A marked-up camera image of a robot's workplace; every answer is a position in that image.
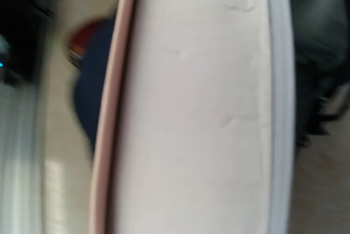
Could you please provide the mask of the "navy blue student backpack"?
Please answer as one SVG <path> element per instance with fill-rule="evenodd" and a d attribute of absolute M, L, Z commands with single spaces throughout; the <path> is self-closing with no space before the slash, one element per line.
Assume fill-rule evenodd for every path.
<path fill-rule="evenodd" d="M 115 17 L 101 18 L 104 21 L 88 43 L 73 89 L 74 111 L 88 138 L 92 156 L 95 152 L 102 91 L 115 24 Z"/>

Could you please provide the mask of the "pink paperback book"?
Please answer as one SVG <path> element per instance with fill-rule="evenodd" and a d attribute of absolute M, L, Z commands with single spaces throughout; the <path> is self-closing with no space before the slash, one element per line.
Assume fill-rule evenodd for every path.
<path fill-rule="evenodd" d="M 289 0 L 119 0 L 90 233 L 287 233 Z"/>

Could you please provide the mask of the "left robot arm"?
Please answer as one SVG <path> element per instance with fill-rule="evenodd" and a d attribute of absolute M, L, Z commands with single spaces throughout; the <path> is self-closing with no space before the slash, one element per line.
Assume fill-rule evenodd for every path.
<path fill-rule="evenodd" d="M 44 66 L 52 0 L 1 0 L 1 233 L 43 233 Z"/>

